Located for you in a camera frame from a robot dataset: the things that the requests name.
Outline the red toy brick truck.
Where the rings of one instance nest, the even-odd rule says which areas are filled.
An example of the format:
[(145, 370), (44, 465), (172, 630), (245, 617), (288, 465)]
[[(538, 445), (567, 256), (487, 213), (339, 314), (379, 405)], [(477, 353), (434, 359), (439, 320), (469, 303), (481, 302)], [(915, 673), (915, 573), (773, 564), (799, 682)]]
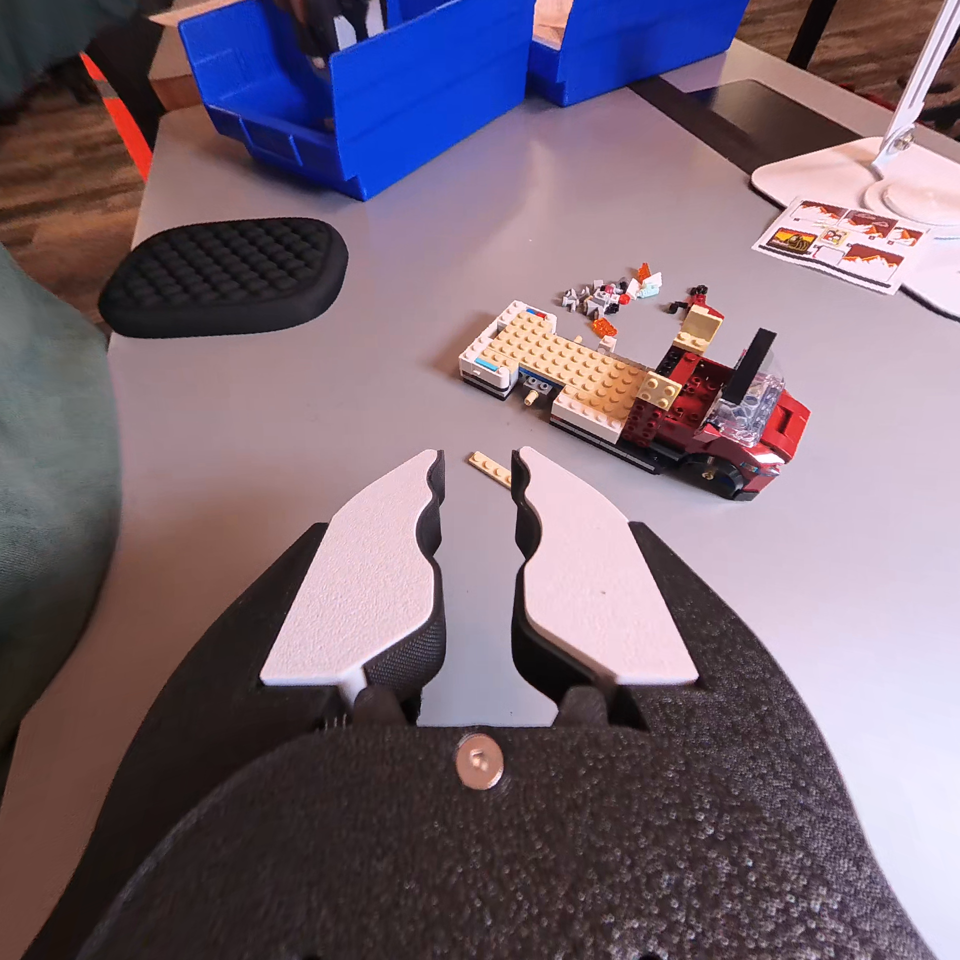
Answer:
[(734, 366), (706, 355), (723, 315), (699, 298), (657, 366), (560, 336), (557, 318), (513, 302), (461, 354), (464, 382), (506, 400), (551, 401), (552, 426), (650, 474), (676, 474), (727, 500), (755, 499), (796, 454), (810, 410), (786, 389), (773, 331)]

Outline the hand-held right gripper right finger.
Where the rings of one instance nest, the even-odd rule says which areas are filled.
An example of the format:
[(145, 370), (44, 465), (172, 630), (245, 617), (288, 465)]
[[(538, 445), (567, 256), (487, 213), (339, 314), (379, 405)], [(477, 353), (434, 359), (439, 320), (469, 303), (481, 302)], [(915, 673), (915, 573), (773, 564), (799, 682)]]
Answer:
[(521, 676), (555, 703), (573, 686), (687, 685), (699, 674), (627, 517), (532, 447), (511, 457)]

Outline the white book stand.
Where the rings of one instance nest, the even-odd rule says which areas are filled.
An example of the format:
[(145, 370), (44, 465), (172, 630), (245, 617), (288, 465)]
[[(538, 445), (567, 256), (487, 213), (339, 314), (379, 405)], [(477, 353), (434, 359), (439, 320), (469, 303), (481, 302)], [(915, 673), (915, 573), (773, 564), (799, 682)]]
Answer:
[(959, 3), (945, 1), (900, 96), (883, 139), (867, 138), (757, 168), (751, 185), (782, 206), (794, 195), (856, 200), (903, 214), (933, 230), (933, 253), (907, 290), (944, 316), (959, 318), (959, 165), (916, 144), (924, 101), (958, 31)]

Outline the grey desk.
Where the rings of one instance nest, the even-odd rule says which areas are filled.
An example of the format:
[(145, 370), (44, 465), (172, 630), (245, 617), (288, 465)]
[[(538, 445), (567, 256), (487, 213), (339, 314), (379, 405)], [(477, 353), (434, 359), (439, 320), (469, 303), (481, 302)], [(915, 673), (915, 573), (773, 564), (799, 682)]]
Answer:
[[(465, 463), (529, 445), (652, 529), (762, 639), (829, 742), (888, 881), (958, 958), (958, 324), (752, 251), (776, 211), (630, 89), (529, 99), (358, 202), (264, 173), (196, 107), (162, 122), (134, 240), (310, 215), (349, 248), (322, 317), (252, 337), (119, 339), (108, 359), (123, 517), (99, 604), (20, 727), (2, 806), (2, 958), (44, 925), (151, 703), (224, 610), (313, 522), (427, 448), (446, 453), (438, 726), (548, 723), (510, 647), (509, 492)], [(504, 306), (662, 271), (705, 283), (735, 362), (758, 328), (811, 411), (755, 501), (650, 476), (464, 384)]]

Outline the pile of small grey bricks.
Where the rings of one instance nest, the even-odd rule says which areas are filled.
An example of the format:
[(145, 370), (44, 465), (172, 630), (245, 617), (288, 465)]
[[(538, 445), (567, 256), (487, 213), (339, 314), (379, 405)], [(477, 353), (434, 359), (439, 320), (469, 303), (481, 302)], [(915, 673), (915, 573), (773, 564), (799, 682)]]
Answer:
[(581, 289), (570, 288), (560, 295), (559, 306), (568, 311), (577, 311), (596, 320), (617, 314), (621, 306), (633, 299), (632, 279), (622, 278), (616, 282), (595, 281)]

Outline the sticker sheet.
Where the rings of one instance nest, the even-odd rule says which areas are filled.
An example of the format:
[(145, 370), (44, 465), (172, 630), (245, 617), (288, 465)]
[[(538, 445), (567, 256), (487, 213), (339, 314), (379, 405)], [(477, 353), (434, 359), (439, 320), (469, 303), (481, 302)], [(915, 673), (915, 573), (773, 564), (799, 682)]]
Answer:
[(916, 270), (934, 237), (932, 228), (918, 222), (795, 198), (752, 248), (893, 294)]

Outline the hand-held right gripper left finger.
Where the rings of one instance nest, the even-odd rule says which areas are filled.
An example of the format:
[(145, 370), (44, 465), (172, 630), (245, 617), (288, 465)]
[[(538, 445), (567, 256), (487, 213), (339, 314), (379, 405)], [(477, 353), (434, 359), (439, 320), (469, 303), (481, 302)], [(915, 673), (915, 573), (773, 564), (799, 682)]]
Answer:
[(426, 449), (330, 520), (260, 671), (272, 687), (335, 687), (351, 707), (380, 685), (420, 693), (447, 646), (441, 543), (445, 455)]

